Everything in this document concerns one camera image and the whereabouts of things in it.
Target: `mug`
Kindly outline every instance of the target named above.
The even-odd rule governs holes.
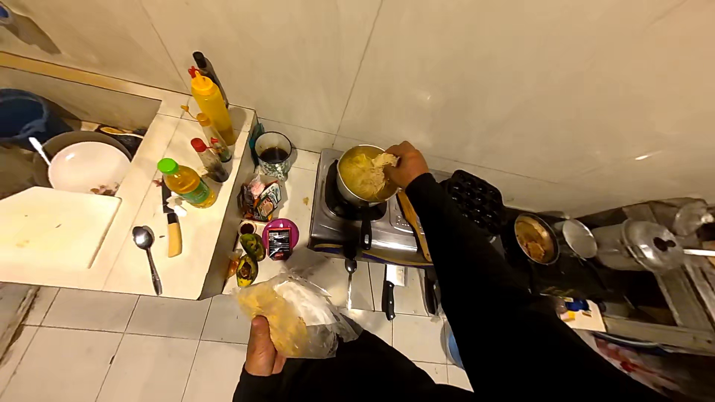
[[[288,178],[292,165],[292,146],[290,140],[277,131],[268,131],[256,139],[258,165],[266,175],[280,180]]]

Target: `person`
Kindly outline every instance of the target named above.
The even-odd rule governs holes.
[[[557,316],[546,297],[530,294],[506,261],[463,217],[409,142],[393,145],[397,167],[385,174],[405,189],[422,223],[447,315],[469,381],[481,398],[664,398],[600,357]],[[251,322],[246,362],[233,401],[341,401],[403,397],[467,401],[475,393],[430,376],[364,330],[334,358],[286,359],[268,322]]]

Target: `dark liquid in mug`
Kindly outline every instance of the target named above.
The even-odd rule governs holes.
[[[280,163],[288,158],[288,152],[279,147],[267,148],[259,156],[262,161],[268,163]]]

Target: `white plate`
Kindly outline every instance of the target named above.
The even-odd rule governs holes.
[[[78,142],[57,152],[47,170],[53,188],[95,193],[92,189],[117,191],[129,170],[129,158],[102,142]]]

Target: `hand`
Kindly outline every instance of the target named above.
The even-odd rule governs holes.
[[[283,370],[285,357],[278,354],[270,340],[268,320],[257,315],[251,320],[251,333],[248,336],[245,368],[254,376],[270,376]]]
[[[397,167],[387,165],[384,171],[388,179],[402,188],[406,188],[419,175],[430,171],[425,157],[407,141],[393,145],[385,152],[400,158]]]

